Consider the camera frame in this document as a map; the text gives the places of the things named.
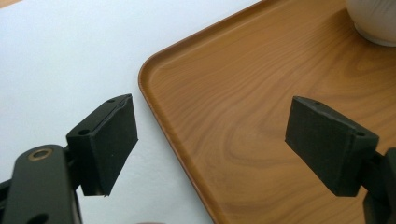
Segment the white table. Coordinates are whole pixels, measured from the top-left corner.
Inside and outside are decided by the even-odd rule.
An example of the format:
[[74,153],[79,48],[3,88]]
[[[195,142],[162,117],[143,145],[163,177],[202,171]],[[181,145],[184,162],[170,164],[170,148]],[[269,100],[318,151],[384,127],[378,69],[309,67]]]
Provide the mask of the white table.
[[0,182],[22,152],[66,146],[103,101],[134,97],[139,142],[110,197],[78,197],[84,223],[211,223],[144,100],[152,54],[257,0],[36,1],[0,9]]

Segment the wooden tray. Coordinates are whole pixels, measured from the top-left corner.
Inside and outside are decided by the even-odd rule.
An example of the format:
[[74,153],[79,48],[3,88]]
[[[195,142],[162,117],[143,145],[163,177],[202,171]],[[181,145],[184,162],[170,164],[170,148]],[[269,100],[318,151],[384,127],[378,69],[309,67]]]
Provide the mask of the wooden tray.
[[216,223],[363,223],[284,143],[293,95],[396,147],[396,48],[361,38],[344,0],[268,0],[152,56],[139,85]]

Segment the white bowl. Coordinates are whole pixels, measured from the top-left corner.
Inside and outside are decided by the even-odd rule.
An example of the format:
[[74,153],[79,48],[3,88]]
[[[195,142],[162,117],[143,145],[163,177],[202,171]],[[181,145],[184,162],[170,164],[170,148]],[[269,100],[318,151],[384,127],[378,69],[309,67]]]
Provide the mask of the white bowl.
[[396,0],[346,0],[346,8],[364,38],[396,47]]

